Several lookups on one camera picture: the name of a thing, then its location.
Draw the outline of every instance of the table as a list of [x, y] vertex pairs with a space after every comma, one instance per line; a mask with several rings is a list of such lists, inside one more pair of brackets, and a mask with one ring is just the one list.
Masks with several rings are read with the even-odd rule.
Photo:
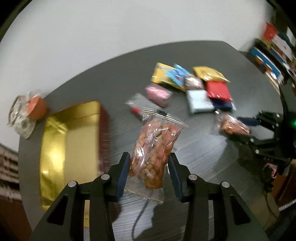
[[[135, 93], [145, 93], [157, 62], [177, 63], [191, 71], [193, 66], [208, 66], [222, 72], [237, 111], [233, 116], [255, 116], [259, 110], [282, 113], [280, 97], [266, 77], [243, 55], [225, 42], [176, 42], [137, 50], [101, 63], [75, 76], [46, 98], [49, 109], [59, 112], [70, 106], [98, 100], [111, 119], [111, 164], [122, 152], [132, 153], [141, 122], [124, 104]], [[185, 129], [174, 150], [181, 164], [188, 166], [208, 182], [228, 181], [242, 198], [250, 203], [260, 195], [262, 184], [240, 161], [234, 143], [212, 135], [214, 113], [190, 115], [186, 94], [174, 90], [166, 111], [179, 117]], [[32, 229], [45, 213], [39, 193], [39, 156], [44, 121], [38, 122], [28, 140], [20, 139], [19, 177], [22, 201]], [[259, 137], [270, 137], [263, 128], [254, 129]], [[143, 200], [125, 192], [116, 204], [118, 217], [113, 222], [116, 240], [182, 240], [188, 204], [178, 202], [171, 180], [165, 179], [163, 205]], [[213, 236], [213, 211], [210, 210], [210, 237]]]

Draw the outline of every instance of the yellow packet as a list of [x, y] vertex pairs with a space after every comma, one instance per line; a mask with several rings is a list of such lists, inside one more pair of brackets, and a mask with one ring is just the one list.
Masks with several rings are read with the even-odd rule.
[[230, 81], [226, 79], [223, 76], [223, 74], [221, 74], [219, 71], [215, 69], [205, 67], [205, 66], [197, 66], [197, 67], [193, 67], [193, 70], [195, 72], [195, 75], [200, 79], [203, 79], [204, 81], [215, 80], [215, 81], [225, 81], [230, 83]]
[[157, 63], [155, 66], [151, 81], [156, 84], [169, 84], [174, 88], [177, 88], [179, 90], [186, 92], [185, 87], [177, 85], [165, 74], [168, 70], [171, 70], [171, 69], [174, 69], [174, 68], [172, 66], [168, 66], [162, 63]]

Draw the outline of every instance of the red packet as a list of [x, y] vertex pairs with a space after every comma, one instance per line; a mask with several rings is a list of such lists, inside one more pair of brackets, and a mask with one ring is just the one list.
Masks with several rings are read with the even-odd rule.
[[207, 96], [223, 101], [232, 101], [227, 84], [221, 81], [207, 82]]

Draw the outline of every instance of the silver screw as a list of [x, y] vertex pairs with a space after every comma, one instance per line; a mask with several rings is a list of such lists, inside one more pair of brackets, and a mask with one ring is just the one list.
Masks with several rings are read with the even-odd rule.
[[225, 188], [229, 188], [230, 184], [228, 182], [222, 182], [222, 186]]
[[197, 179], [197, 176], [194, 175], [194, 174], [190, 174], [190, 175], [189, 175], [189, 179], [190, 179], [190, 180], [196, 180], [196, 179]]
[[110, 176], [108, 175], [108, 174], [103, 174], [102, 176], [101, 176], [101, 179], [102, 180], [108, 180], [110, 178]]
[[70, 181], [69, 183], [68, 183], [68, 186], [69, 187], [75, 187], [76, 186], [76, 182], [75, 181]]

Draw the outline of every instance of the pink packet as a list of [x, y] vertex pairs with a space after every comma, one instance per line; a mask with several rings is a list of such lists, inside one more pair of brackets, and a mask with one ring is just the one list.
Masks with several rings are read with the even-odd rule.
[[169, 98], [172, 96], [172, 92], [157, 85], [151, 83], [146, 87], [147, 98], [161, 107], [167, 107], [169, 105]]

